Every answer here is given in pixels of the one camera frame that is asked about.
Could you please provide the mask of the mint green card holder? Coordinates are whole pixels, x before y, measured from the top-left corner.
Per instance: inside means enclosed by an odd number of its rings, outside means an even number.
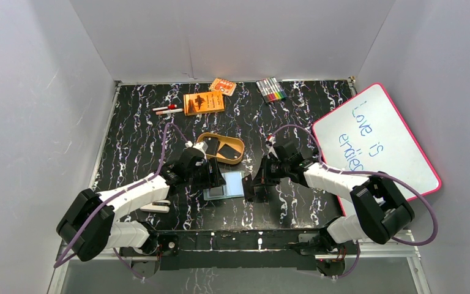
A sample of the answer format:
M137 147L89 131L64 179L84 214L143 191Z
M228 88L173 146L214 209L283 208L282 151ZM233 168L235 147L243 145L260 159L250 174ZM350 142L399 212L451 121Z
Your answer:
M229 171L222 173L222 176L226 181L225 185L203 190L205 201L244 197L243 171Z

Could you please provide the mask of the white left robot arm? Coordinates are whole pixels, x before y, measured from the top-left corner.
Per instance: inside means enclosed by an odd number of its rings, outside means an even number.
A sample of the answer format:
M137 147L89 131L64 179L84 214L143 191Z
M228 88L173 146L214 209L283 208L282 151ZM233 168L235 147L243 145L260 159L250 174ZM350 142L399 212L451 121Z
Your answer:
M148 225L121 219L132 211L164 202L185 188L203 190L226 183L216 158L208 158L205 142L187 142L180 158L134 183L113 190L82 190L56 227L57 234L86 262L109 248L132 247L153 254L158 238Z

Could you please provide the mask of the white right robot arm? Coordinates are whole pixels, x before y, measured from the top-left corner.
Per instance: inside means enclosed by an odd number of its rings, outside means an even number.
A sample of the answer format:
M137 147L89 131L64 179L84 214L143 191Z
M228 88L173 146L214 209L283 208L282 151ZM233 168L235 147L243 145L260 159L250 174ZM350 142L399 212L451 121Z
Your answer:
M385 244L414 218L415 213L397 185L385 173L370 176L332 172L313 158L306 158L292 143L270 138L256 176L242 178L244 197L253 202L263 197L266 186L281 179L312 189L321 189L352 203L353 215L338 217L321 230L321 248L337 253L347 241L370 239Z

